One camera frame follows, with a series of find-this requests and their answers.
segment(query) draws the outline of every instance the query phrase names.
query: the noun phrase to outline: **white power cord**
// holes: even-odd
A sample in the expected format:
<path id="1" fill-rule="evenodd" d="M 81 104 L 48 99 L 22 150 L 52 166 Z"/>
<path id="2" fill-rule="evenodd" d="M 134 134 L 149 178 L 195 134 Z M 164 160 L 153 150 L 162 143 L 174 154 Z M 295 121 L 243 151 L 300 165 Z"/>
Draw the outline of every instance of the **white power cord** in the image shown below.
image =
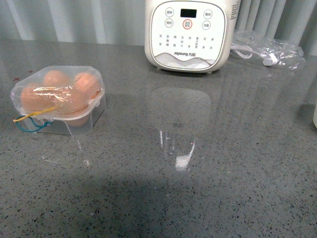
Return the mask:
<path id="1" fill-rule="evenodd" d="M 255 52 L 251 47 L 236 45 L 234 43 L 231 43 L 230 49 L 233 50 L 238 56 L 240 56 L 241 58 L 246 59 L 246 60 L 250 59 L 253 54 L 256 54 L 256 55 L 260 56 L 261 58 L 263 58 L 263 64 L 265 66 L 272 66 L 272 65 L 276 65 L 278 63 L 278 60 L 277 60 L 275 54 L 273 54 L 273 53 L 268 54 L 269 58 L 264 58 L 260 53 Z M 249 52 L 249 54 L 245 55 L 245 54 L 241 53 L 241 51 L 247 51 L 247 52 Z"/>

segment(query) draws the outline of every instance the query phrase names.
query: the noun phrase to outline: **joyoung logo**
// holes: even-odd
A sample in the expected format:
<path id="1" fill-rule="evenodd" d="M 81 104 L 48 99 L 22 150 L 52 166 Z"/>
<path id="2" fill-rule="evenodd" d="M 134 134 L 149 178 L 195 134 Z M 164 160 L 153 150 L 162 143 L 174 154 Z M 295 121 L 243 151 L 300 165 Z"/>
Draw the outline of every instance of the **joyoung logo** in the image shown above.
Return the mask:
<path id="1" fill-rule="evenodd" d="M 177 56 L 196 56 L 196 53 L 175 52 L 174 55 L 177 55 Z"/>

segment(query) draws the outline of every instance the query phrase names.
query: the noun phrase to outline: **egg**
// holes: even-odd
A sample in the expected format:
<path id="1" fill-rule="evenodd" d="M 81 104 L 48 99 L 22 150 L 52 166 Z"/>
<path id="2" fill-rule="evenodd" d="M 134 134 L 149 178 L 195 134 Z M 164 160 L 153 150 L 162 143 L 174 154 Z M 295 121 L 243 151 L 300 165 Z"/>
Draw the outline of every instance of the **egg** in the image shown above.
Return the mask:
<path id="1" fill-rule="evenodd" d="M 74 88 L 80 91 L 87 100 L 95 99 L 101 91 L 98 79 L 87 72 L 82 72 L 75 76 Z"/>
<path id="2" fill-rule="evenodd" d="M 45 87 L 63 87 L 70 84 L 70 78 L 59 70 L 49 71 L 43 80 Z"/>
<path id="3" fill-rule="evenodd" d="M 72 126 L 72 127 L 80 127 L 83 126 L 84 124 L 86 124 L 86 122 L 89 119 L 89 114 L 84 116 L 83 118 L 80 119 L 76 119 L 76 120 L 66 120 L 65 122 L 67 123 L 68 126 Z"/>
<path id="4" fill-rule="evenodd" d="M 30 83 L 23 88 L 20 100 L 21 106 L 26 113 L 42 111 L 53 107 L 53 102 L 39 83 Z"/>
<path id="5" fill-rule="evenodd" d="M 57 110 L 66 118 L 77 117 L 87 111 L 88 102 L 77 89 L 68 89 L 62 93 L 63 102 L 57 102 L 56 106 L 60 106 Z M 80 119 L 66 120 L 69 126 L 82 126 L 89 118 L 89 115 Z"/>

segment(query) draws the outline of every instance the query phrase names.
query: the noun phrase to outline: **blue string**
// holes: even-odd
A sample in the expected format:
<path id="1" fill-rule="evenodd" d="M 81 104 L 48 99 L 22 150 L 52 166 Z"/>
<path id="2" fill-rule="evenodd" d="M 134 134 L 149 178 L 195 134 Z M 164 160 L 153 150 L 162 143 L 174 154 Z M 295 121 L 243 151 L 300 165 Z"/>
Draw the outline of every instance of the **blue string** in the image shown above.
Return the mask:
<path id="1" fill-rule="evenodd" d="M 28 117 L 28 118 L 31 120 L 32 124 L 37 127 L 37 129 L 35 129 L 35 130 L 26 130 L 26 129 L 22 128 L 22 127 L 20 126 L 19 122 L 17 121 L 15 124 L 16 124 L 16 126 L 17 126 L 21 131 L 24 131 L 24 132 L 37 132 L 37 131 L 43 129 L 44 127 L 46 127 L 46 126 L 52 124 L 51 121 L 46 121 L 46 122 L 44 122 L 43 125 L 37 125 L 37 124 L 33 121 L 33 118 L 31 118 L 31 117 Z"/>

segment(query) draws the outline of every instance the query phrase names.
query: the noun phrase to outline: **curtain fold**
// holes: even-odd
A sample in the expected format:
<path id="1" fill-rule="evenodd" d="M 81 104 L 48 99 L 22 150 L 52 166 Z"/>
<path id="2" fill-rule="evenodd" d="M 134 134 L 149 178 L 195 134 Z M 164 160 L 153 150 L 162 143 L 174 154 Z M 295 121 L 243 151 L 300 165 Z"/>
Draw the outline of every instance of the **curtain fold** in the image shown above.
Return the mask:
<path id="1" fill-rule="evenodd" d="M 145 0 L 1 0 L 0 39 L 144 44 Z M 317 0 L 242 0 L 236 29 L 317 55 Z"/>

